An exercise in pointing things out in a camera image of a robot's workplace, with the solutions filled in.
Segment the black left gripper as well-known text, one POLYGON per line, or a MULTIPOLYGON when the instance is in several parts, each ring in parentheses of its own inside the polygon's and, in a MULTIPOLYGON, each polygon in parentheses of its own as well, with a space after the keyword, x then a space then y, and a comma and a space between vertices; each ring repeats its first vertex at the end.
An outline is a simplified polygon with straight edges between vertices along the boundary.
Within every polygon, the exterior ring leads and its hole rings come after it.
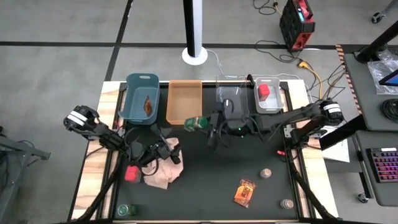
MULTIPOLYGON (((169 145, 167 136, 171 133, 171 128, 157 128, 159 131, 159 141, 148 146, 144 146, 140 142, 132 142, 132 165, 145 167, 149 163, 157 159, 166 160, 169 157, 169 145)), ((180 145, 174 146, 170 158, 174 164, 180 164, 180 145)))

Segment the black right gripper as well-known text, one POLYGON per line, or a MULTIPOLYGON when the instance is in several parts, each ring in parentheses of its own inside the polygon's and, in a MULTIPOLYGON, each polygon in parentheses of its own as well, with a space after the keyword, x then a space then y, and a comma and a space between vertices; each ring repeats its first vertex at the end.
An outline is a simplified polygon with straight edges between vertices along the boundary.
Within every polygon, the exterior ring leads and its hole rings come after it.
POLYGON ((245 136, 251 132, 249 120, 241 110, 235 111, 232 107, 224 107, 221 114, 212 113, 208 117, 209 125, 217 125, 209 128, 207 132, 207 146, 217 147, 218 136, 228 134, 230 136, 245 136))

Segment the green-lid spice jar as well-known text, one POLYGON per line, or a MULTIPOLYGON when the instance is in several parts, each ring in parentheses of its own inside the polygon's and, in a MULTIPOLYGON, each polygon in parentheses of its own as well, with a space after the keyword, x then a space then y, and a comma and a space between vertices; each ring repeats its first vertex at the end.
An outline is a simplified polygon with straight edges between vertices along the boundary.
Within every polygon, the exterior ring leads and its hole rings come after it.
POLYGON ((133 204, 121 204, 117 209, 120 217, 133 217, 137 214, 136 206, 133 204))
POLYGON ((194 132, 199 129, 206 129, 208 127, 208 118, 204 116, 196 116, 188 118, 184 121, 184 130, 194 132))

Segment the pink cloth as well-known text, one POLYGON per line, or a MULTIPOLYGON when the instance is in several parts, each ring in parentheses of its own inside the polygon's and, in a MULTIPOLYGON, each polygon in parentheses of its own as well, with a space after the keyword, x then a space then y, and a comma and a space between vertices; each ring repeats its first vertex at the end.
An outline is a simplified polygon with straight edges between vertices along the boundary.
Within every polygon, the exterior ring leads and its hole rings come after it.
POLYGON ((150 162, 142 168, 144 182, 147 185, 167 190, 168 185, 172 183, 183 171, 183 157, 180 147, 178 148, 179 164, 174 164, 172 158, 166 160, 157 159, 150 162))

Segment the orange spice packet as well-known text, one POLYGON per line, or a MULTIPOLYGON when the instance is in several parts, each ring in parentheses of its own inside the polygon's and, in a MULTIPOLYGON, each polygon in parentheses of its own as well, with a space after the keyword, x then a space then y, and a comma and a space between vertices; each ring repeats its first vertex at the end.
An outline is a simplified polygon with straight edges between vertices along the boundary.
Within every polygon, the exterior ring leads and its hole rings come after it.
POLYGON ((151 103, 149 95, 146 96, 143 108, 144 108, 145 114, 148 117, 150 117, 152 115, 153 109, 152 109, 152 103, 151 103))
POLYGON ((241 179, 233 201, 245 208, 249 207, 256 184, 251 180, 241 179))

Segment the red spice box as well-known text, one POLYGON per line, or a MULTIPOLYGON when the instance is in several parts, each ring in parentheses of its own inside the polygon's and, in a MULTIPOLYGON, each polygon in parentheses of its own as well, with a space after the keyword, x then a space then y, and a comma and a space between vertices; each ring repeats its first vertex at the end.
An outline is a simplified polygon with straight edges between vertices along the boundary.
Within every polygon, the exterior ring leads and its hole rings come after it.
POLYGON ((139 183, 141 181, 141 170, 138 166, 127 166, 124 180, 132 183, 139 183))
POLYGON ((259 101, 266 101, 271 93, 268 84, 260 84, 257 88, 257 93, 259 95, 259 101))

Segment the orange plastic bin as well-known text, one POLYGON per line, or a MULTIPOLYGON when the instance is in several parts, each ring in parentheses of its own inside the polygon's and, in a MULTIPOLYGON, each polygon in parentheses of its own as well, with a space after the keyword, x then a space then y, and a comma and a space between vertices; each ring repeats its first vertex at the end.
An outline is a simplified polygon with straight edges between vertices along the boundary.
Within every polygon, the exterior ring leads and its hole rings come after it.
POLYGON ((166 120, 183 125, 188 118, 202 116, 201 80, 171 80, 167 98, 166 120))

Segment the clear plastic bin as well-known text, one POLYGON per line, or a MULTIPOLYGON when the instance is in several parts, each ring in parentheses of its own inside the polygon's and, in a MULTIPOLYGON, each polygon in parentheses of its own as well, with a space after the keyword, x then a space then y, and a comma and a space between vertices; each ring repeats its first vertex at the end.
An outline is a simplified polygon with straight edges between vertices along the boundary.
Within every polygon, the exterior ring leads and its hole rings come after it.
POLYGON ((217 77, 216 102, 225 119, 243 119, 249 114, 247 87, 244 78, 217 77))

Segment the black table mat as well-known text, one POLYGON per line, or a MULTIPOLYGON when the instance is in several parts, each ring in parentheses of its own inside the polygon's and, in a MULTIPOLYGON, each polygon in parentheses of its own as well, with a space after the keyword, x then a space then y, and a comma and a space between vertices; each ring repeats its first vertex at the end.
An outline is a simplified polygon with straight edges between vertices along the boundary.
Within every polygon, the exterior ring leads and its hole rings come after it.
POLYGON ((295 208, 283 209, 280 201, 295 200, 289 168, 277 151, 284 149, 284 135, 272 139, 257 135, 223 136, 217 149, 207 146, 203 133, 189 133, 172 126, 182 148, 183 171, 167 190, 131 183, 121 176, 115 206, 137 206, 134 221, 183 220, 296 220, 295 208), (270 169, 263 179, 260 171, 270 169), (241 179, 256 184, 248 208, 233 201, 241 179))

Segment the blue-grey plastic bin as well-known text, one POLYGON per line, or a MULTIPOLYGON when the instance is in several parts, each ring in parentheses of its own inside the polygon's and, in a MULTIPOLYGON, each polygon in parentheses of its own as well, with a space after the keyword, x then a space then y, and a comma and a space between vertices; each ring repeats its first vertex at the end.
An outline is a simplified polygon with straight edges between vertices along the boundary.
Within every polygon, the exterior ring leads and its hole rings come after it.
POLYGON ((131 124, 152 125, 157 119, 159 107, 160 85, 159 78, 153 73, 132 73, 126 78, 127 93, 120 117, 131 124), (144 112, 144 101, 149 95, 152 103, 152 115, 148 117, 144 112))

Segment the white plastic bin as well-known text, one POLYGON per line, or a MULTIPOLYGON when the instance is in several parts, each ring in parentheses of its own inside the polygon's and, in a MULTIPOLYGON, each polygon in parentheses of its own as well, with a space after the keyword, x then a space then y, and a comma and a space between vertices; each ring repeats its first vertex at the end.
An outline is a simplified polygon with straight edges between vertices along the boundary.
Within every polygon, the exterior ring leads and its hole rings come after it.
POLYGON ((274 77, 258 77, 254 79, 254 99, 256 103, 256 110, 259 114, 276 114, 283 107, 284 104, 280 95, 280 80, 274 77), (259 95, 257 93, 257 88, 260 84, 268 84, 270 88, 270 95, 266 101, 259 101, 259 95))

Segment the white round pole base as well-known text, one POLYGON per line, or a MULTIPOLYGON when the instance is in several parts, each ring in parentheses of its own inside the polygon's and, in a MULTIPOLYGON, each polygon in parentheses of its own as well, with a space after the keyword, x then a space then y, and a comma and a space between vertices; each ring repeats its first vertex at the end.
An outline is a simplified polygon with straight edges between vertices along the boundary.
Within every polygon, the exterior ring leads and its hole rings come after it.
POLYGON ((201 52, 200 52, 199 56, 197 56, 197 57, 189 56, 187 48, 185 48, 182 52, 183 61, 185 63, 187 63, 189 65, 193 65, 193 66, 201 65, 201 64, 205 63, 207 58, 208 58, 208 52, 204 47, 201 48, 201 52))

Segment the tall white and black pole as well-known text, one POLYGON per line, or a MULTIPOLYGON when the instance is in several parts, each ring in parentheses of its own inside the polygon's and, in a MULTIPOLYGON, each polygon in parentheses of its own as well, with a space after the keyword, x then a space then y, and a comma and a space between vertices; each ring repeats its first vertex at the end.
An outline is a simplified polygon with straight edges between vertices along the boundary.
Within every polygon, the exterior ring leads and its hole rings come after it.
POLYGON ((203 0, 183 0, 187 52, 198 57, 202 48, 203 0))

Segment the white paper sheet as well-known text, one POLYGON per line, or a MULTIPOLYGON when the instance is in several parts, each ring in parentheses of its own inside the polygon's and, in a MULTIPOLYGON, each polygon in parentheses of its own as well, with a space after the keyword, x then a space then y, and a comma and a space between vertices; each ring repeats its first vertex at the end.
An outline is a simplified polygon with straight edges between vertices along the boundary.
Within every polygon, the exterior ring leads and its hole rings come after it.
POLYGON ((345 139, 328 149, 322 150, 322 156, 324 159, 350 163, 348 140, 345 139))

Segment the black slanted bar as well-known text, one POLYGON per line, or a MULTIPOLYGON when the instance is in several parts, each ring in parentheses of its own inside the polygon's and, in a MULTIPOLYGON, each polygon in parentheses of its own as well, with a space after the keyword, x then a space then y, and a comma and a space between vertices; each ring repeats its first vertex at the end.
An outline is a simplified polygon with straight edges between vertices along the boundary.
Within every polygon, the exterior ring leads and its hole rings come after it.
POLYGON ((321 150, 328 149, 340 141, 352 136, 356 131, 364 130, 367 130, 366 124, 364 122, 363 115, 359 115, 336 130, 321 137, 319 140, 320 148, 321 150))

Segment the red and black equipment case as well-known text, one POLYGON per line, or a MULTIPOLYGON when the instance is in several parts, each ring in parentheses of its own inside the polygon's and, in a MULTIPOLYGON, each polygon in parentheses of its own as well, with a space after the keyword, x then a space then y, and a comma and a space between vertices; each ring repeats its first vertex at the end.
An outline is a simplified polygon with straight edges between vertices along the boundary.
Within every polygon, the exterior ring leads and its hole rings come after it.
POLYGON ((289 52, 303 50, 315 31, 313 12, 307 0, 288 0, 279 23, 289 52))

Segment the grey metal stand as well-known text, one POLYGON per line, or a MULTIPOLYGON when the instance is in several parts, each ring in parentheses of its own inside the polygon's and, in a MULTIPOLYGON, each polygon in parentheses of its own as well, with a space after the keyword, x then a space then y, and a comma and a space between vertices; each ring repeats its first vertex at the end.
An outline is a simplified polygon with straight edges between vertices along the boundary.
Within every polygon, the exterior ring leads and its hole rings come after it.
POLYGON ((0 126, 0 224, 5 224, 11 214, 17 192, 27 168, 36 160, 48 160, 51 153, 37 149, 28 141, 14 141, 2 133, 0 126))

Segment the grey desk with striped edge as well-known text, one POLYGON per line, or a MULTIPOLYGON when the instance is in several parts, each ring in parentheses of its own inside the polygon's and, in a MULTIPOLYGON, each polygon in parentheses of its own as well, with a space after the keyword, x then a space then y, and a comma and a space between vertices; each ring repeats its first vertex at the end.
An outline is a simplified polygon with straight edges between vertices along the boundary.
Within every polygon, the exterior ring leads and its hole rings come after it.
POLYGON ((368 66, 358 62, 354 54, 345 54, 343 58, 367 129, 398 132, 398 123, 387 119, 380 110, 383 101, 398 96, 378 95, 368 66))

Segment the clear plastic bag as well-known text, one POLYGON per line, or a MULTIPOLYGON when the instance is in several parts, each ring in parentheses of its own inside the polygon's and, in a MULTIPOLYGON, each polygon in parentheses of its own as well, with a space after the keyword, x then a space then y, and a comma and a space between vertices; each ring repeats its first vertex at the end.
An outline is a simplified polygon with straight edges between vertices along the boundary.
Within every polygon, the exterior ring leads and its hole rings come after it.
POLYGON ((378 95, 398 95, 398 86, 379 84, 379 80, 398 69, 398 52, 395 54, 385 50, 379 52, 378 56, 381 56, 381 60, 368 62, 368 69, 374 80, 376 93, 378 95))

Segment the backlit keyboard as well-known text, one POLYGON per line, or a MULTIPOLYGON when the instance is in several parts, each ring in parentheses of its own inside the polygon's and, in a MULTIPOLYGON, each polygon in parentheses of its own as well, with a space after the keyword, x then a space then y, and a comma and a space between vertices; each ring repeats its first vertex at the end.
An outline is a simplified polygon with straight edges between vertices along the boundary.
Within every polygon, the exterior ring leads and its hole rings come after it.
POLYGON ((379 183, 398 182, 398 149, 396 147, 370 148, 366 153, 379 183))

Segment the blue lit screen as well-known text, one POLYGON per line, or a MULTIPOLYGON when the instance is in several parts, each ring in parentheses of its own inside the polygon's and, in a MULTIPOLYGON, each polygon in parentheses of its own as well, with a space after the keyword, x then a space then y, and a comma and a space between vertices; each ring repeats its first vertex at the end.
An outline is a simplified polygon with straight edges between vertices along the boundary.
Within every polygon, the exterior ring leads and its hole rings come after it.
POLYGON ((398 86, 398 69, 379 80, 379 84, 384 86, 398 86))

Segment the dark grey keyboard desk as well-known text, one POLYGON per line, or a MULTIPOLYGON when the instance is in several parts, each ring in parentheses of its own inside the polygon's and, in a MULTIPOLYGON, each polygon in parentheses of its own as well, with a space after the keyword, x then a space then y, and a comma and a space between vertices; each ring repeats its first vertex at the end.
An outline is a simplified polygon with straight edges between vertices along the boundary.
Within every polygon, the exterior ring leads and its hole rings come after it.
POLYGON ((370 148, 398 149, 398 133, 357 131, 354 134, 354 145, 362 169, 361 181, 367 198, 375 198, 381 206, 398 207, 398 182, 379 183, 366 153, 366 149, 370 148))

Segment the office chair caster leg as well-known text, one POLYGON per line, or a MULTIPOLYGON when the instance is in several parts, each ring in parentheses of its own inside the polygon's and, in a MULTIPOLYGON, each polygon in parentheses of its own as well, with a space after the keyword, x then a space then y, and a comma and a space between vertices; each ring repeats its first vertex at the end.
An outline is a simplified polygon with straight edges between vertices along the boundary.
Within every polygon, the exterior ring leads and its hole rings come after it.
POLYGON ((371 18, 371 22, 373 24, 379 23, 388 13, 394 8, 398 6, 398 0, 392 0, 381 12, 377 12, 373 14, 371 18))

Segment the black slanted monitor post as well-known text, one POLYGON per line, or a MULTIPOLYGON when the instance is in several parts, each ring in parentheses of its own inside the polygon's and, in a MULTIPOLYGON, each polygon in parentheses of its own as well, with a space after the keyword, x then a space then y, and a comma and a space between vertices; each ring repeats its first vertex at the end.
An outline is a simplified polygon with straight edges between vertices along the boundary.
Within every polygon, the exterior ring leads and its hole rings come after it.
POLYGON ((376 40, 374 40, 370 45, 366 46, 359 54, 356 56, 356 60, 361 63, 367 63, 371 60, 372 56, 376 52, 385 46, 389 41, 398 35, 398 20, 391 25, 386 31, 384 31, 376 40))

